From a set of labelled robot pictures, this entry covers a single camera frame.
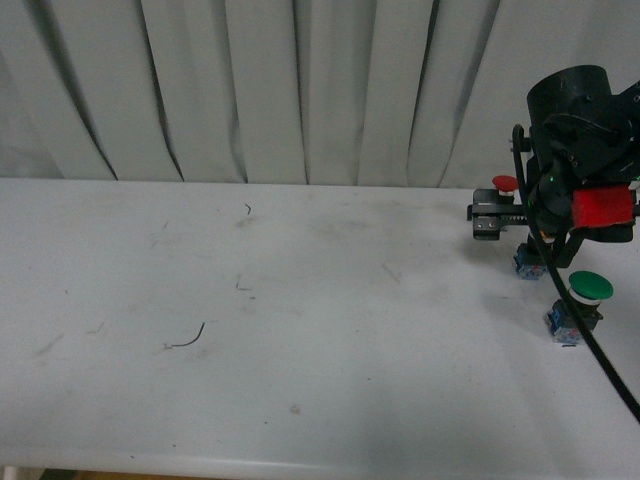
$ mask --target metal bracket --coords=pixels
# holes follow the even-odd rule
[[[476,240],[500,240],[503,227],[527,224],[522,205],[514,205],[513,197],[486,188],[473,192],[473,204],[467,207],[467,221],[473,222]]]

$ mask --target white backdrop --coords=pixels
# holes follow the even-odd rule
[[[640,79],[637,0],[0,2],[0,176],[476,187],[562,68]]]

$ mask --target white table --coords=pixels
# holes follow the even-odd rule
[[[640,478],[640,426],[545,330],[550,279],[513,272],[525,229],[474,241],[470,201],[0,180],[0,465]],[[595,334],[636,395],[639,246],[585,244],[569,270],[616,287]]]

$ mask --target wire scrap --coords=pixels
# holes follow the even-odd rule
[[[202,335],[202,330],[204,330],[204,322],[202,322],[202,325],[200,326],[200,331],[198,332],[198,335],[196,335],[196,338],[194,338],[190,342],[187,342],[187,343],[165,343],[164,344],[164,348],[186,347],[188,345],[191,345],[192,343],[195,343],[200,338],[200,335]]]
[[[246,288],[246,287],[241,287],[240,286],[240,277],[242,277],[242,275],[238,275],[238,281],[236,282],[236,290],[239,290],[241,292],[250,292],[253,290],[253,288]]]

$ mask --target green button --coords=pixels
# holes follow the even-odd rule
[[[604,300],[613,295],[613,285],[597,273],[581,270],[569,276],[571,288],[578,295],[591,300]]]

